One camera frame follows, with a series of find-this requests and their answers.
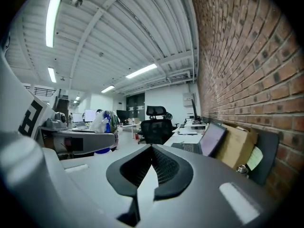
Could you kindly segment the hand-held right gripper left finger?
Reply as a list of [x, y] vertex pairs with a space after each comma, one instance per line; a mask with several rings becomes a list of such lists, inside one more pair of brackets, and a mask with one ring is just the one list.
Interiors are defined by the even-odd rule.
[[147, 216], [152, 207], [152, 167], [137, 189], [137, 206], [132, 198], [116, 193], [107, 181], [106, 170], [112, 162], [142, 147], [144, 144], [130, 145], [112, 153], [62, 160], [61, 164], [67, 175], [106, 215], [133, 227]]

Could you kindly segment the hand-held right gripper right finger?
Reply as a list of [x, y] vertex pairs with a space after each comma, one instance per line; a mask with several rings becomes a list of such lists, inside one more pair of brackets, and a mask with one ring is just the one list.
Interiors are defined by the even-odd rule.
[[141, 228], [258, 228], [273, 213], [273, 200], [252, 180], [222, 162], [167, 148], [193, 168], [190, 185], [179, 196], [154, 201], [157, 174], [150, 167], [139, 187]]

